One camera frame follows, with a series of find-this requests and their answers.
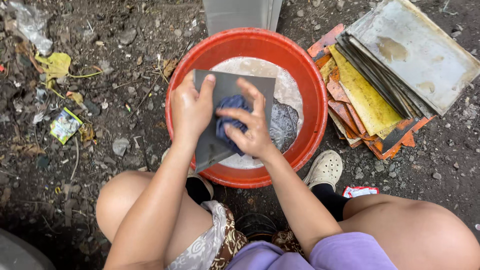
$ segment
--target hand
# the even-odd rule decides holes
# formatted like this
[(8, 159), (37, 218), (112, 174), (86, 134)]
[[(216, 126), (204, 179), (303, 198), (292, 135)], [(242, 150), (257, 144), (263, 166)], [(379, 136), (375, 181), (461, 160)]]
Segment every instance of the hand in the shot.
[(252, 113), (242, 109), (217, 110), (218, 116), (228, 116), (240, 120), (247, 125), (248, 130), (243, 133), (231, 124), (225, 125), (225, 134), (232, 139), (244, 153), (264, 160), (270, 150), (276, 149), (270, 139), (265, 120), (265, 97), (247, 80), (239, 78), (237, 85), (242, 94), (253, 104)]
[(193, 84), (193, 71), (190, 71), (182, 83), (173, 90), (170, 99), (173, 120), (173, 141), (183, 143), (191, 140), (198, 142), (200, 134), (207, 128), (213, 113), (213, 88), (215, 76), (207, 75), (200, 93), (195, 90)]

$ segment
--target thigh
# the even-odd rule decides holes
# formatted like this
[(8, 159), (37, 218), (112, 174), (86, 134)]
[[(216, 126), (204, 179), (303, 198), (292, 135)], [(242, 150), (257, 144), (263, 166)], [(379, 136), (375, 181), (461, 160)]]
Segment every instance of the thigh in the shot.
[(388, 195), (351, 199), (344, 208), (345, 232), (375, 237), (398, 269), (475, 269), (480, 246), (452, 212), (433, 203)]
[[(153, 176), (152, 172), (123, 172), (111, 179), (100, 191), (96, 217), (98, 226), (110, 242), (114, 241), (120, 223), (143, 190), (150, 184)], [(165, 266), (174, 261), (195, 239), (212, 226), (212, 215), (196, 204), (185, 191), (177, 223), (165, 254)]]

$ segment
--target dirt ground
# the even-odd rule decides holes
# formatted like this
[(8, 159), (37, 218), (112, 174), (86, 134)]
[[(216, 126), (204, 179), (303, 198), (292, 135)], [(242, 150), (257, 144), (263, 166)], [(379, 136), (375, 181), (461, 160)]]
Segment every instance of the dirt ground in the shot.
[[(35, 86), (40, 85), (41, 79), (28, 59), (15, 52), (15, 44), (20, 40), (5, 32), (4, 20), (10, 12), (0, 10), (1, 62), (5, 67), (9, 63), (8, 76), (0, 74), (2, 196), (6, 198), (5, 193), (11, 189), (10, 199), (1, 211), (0, 227), (39, 248), (58, 269), (102, 269), (110, 244), (95, 221), (99, 190), (121, 171), (144, 166), (151, 171), (158, 168), (159, 159), (171, 141), (164, 113), (167, 84), (161, 78), (154, 83), (157, 74), (152, 71), (158, 58), (179, 59), (189, 45), (207, 37), (202, 3), (199, 0), (26, 2), (51, 15), (48, 37), (53, 41), (53, 51), (71, 56), (72, 74), (94, 72), (92, 65), (107, 72), (89, 78), (68, 77), (59, 85), (64, 94), (68, 90), (79, 91), (84, 100), (92, 103), (91, 112), (100, 110), (99, 115), (80, 114), (83, 122), (93, 124), (97, 144), (79, 142), (77, 156), (75, 140), (72, 138), (62, 146), (49, 134), (49, 124), (60, 111), (52, 109), (79, 107), (52, 92), (48, 93), (46, 105), (36, 100)], [(323, 0), (317, 8), (307, 0), (287, 0), (282, 6), (277, 32), (307, 49), (337, 24), (356, 21), (375, 3), (347, 0), (339, 12), (336, 0)], [(415, 4), (449, 34), (454, 27), (461, 26), (458, 43), (468, 51), (480, 50), (480, 3), (451, 0), (447, 12), (443, 12), (444, 0), (417, 0)], [(297, 16), (298, 10), (304, 11), (303, 17)], [(314, 31), (315, 24), (321, 26), (320, 30)], [(128, 43), (123, 33), (133, 29), (136, 31), (133, 42), (122, 45), (120, 42)], [(139, 108), (139, 114), (128, 119), (125, 103), (136, 109), (155, 84), (159, 87), (154, 88), (153, 95)], [(420, 129), (415, 135), (415, 148), (403, 147), (393, 160), (384, 162), (376, 162), (367, 148), (350, 149), (336, 137), (329, 119), (314, 157), (327, 149), (341, 152), (344, 172), (337, 192), (342, 192), (346, 185), (369, 185), (380, 188), (383, 194), (437, 203), (455, 213), (480, 239), (480, 231), (474, 228), (480, 223), (479, 96), (477, 79), (443, 118), (436, 117)], [(105, 102), (108, 107), (100, 109)], [(33, 125), (37, 106), (49, 109), (43, 121)], [(113, 152), (112, 143), (122, 137), (129, 140), (131, 148), (120, 157)], [(36, 143), (45, 150), (44, 155), (29, 155), (25, 148), (12, 148)], [(70, 181), (77, 158), (78, 168)], [(306, 175), (311, 162), (298, 172), (300, 177)], [(435, 172), (441, 179), (432, 177)], [(63, 191), (68, 184), (72, 194), (71, 227), (65, 226)], [(268, 216), (278, 229), (285, 228), (287, 222), (272, 186), (250, 190), (220, 185), (214, 188), (214, 199), (229, 205), (236, 218), (256, 211)]]

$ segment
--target woman's left hand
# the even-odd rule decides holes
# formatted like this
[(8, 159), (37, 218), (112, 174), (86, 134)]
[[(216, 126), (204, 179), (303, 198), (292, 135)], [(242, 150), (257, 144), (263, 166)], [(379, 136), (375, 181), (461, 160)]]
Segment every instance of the woman's left hand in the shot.
[(200, 134), (207, 128), (213, 113), (213, 89), (215, 76), (207, 75), (200, 92), (193, 84), (193, 71), (190, 71), (182, 83), (171, 93), (173, 141), (197, 143)]

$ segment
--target black sock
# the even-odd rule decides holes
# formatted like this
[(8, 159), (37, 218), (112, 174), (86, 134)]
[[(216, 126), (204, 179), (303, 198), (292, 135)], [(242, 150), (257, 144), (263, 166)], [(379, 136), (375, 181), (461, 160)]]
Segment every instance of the black sock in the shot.
[(330, 184), (315, 185), (312, 188), (312, 192), (337, 222), (343, 221), (343, 207), (351, 198), (345, 198), (342, 195), (335, 193)]
[(196, 177), (187, 178), (185, 184), (187, 188), (188, 196), (190, 196), (197, 204), (201, 204), (210, 200), (210, 192), (202, 182), (202, 180)]

